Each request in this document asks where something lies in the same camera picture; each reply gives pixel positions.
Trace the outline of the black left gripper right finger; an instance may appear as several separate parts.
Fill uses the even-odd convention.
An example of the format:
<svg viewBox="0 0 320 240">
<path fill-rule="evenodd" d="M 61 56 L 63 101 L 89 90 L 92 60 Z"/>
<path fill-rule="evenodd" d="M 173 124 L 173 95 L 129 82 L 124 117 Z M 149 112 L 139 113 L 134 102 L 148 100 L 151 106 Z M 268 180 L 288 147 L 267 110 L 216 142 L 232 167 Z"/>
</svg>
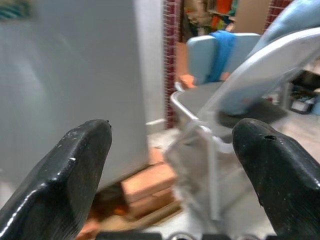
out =
<svg viewBox="0 0 320 240">
<path fill-rule="evenodd" d="M 276 234 L 320 238 L 320 164 L 292 137 L 252 118 L 232 130 L 234 152 Z"/>
</svg>

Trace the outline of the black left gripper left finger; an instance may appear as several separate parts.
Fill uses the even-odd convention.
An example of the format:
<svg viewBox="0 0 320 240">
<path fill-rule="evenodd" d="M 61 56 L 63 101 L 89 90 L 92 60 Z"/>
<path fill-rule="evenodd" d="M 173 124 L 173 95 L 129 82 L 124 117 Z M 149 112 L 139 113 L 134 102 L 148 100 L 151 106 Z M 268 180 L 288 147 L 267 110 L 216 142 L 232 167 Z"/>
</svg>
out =
<svg viewBox="0 0 320 240">
<path fill-rule="evenodd" d="M 73 240 L 83 228 L 112 145 L 107 120 L 69 130 L 0 211 L 3 240 Z"/>
</svg>

